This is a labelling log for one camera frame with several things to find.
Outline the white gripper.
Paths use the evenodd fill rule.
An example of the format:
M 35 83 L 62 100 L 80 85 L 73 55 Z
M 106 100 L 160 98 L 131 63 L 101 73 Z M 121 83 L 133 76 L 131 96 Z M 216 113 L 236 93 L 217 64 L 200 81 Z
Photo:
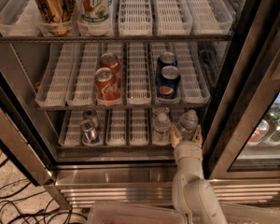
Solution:
M 192 137 L 192 142 L 182 141 L 180 131 L 172 123 L 170 127 L 171 144 L 175 149 L 175 163 L 179 172 L 200 172 L 202 168 L 203 153 L 202 153 L 202 128 L 200 125 L 196 127 Z

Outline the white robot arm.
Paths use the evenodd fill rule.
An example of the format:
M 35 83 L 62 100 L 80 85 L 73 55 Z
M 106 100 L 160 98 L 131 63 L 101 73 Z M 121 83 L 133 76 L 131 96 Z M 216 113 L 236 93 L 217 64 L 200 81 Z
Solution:
M 172 183 L 174 208 L 182 214 L 198 215 L 200 224 L 228 224 L 211 184 L 203 175 L 201 129 L 196 129 L 190 141 L 183 140 L 174 124 L 170 134 L 177 166 Z

